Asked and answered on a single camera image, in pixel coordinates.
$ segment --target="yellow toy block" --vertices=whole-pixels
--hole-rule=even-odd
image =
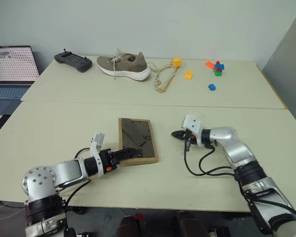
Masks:
[[[182,59],[181,58],[174,58],[172,59],[172,65],[174,67],[179,67],[182,65]]]
[[[191,80],[192,79],[192,75],[193,75],[193,72],[187,71],[185,73],[185,80]]]

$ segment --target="green toy block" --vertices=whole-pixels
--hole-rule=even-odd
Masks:
[[[221,76],[222,75],[222,71],[216,71],[216,68],[214,68],[214,73],[216,76]]]

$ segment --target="black remote controller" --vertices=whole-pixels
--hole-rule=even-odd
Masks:
[[[64,52],[56,54],[54,58],[57,62],[66,63],[82,73],[87,71],[92,66],[92,61],[87,57],[80,57],[76,54],[66,51],[66,49],[64,49]]]

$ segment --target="gray wall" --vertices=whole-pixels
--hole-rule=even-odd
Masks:
[[[296,19],[263,72],[296,119]]]
[[[254,60],[263,68],[296,0],[0,0],[0,45],[29,44],[40,71],[63,48],[112,55]]]

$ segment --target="gray fabric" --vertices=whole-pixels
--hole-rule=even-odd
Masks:
[[[114,71],[112,57],[98,57],[97,63],[101,68],[109,71]],[[115,71],[128,71],[128,72],[142,72],[147,68],[143,53],[123,55],[118,62],[115,62]]]

